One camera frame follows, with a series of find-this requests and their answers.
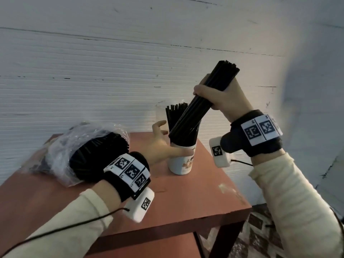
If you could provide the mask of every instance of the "black cable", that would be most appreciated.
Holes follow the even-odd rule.
[[[246,163],[246,162],[243,162],[243,161],[239,161],[239,160],[235,160],[235,159],[231,159],[230,161],[239,162],[239,163],[243,163],[245,165],[253,166],[252,164],[249,164],[249,163]]]
[[[118,208],[116,209],[115,211],[112,211],[112,212],[109,212],[108,214],[106,215],[103,215],[103,216],[100,216],[100,217],[96,217],[96,218],[93,218],[93,219],[90,219],[90,220],[86,220],[86,221],[83,221],[83,222],[79,222],[79,223],[76,223],[76,224],[72,224],[72,225],[67,225],[65,227],[61,227],[61,228],[57,228],[57,229],[54,229],[54,230],[51,230],[49,232],[46,232],[46,233],[43,233],[43,234],[40,234],[40,235],[36,235],[36,236],[33,236],[33,237],[30,237],[28,239],[25,239],[24,241],[22,242],[19,242],[15,245],[13,245],[10,249],[8,249],[1,257],[4,257],[6,254],[8,254],[9,252],[11,252],[13,249],[17,248],[18,246],[20,245],[23,245],[24,243],[28,243],[28,242],[31,242],[35,239],[38,239],[38,238],[41,238],[43,236],[47,236],[47,235],[50,235],[50,234],[53,234],[53,233],[57,233],[59,231],[63,231],[63,230],[66,230],[66,229],[70,229],[70,228],[73,228],[73,227],[76,227],[76,226],[79,226],[79,225],[85,225],[85,224],[88,224],[90,222],[93,222],[93,221],[97,221],[97,220],[100,220],[100,219],[103,219],[104,217],[107,217],[109,215],[112,215],[114,213],[116,213],[117,211],[120,211],[120,210],[125,210],[125,211],[130,211],[128,208],[124,208],[124,207],[121,207],[121,208]]]

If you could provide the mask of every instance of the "left hand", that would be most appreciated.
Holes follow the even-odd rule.
[[[160,127],[165,124],[166,120],[161,120],[153,124],[153,141],[149,142],[146,147],[139,150],[149,165],[154,165],[171,157],[192,156],[194,154],[192,149],[171,147],[167,145],[163,135],[167,135],[168,132],[160,130]]]

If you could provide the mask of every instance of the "paper cup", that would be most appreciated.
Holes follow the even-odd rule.
[[[171,147],[181,147],[181,146],[171,143]],[[192,149],[195,152],[196,145],[193,145],[192,147],[182,147],[182,148]],[[194,155],[175,157],[175,158],[169,159],[167,161],[167,165],[169,169],[172,171],[172,173],[175,173],[176,175],[186,175],[191,171],[193,157]]]

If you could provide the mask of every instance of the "long sleeve shirt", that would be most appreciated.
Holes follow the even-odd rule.
[[[255,166],[250,176],[263,191],[287,257],[342,257],[343,238],[336,217],[288,154]],[[103,200],[88,189],[31,236],[106,213]],[[109,216],[45,236],[5,257],[84,257],[112,219]]]

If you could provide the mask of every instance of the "clear plastic bag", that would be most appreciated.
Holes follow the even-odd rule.
[[[129,135],[123,126],[104,122],[83,122],[61,136],[44,144],[20,168],[24,173],[53,174],[64,186],[82,182],[69,166],[71,156],[85,143],[111,132],[120,134],[129,144]]]

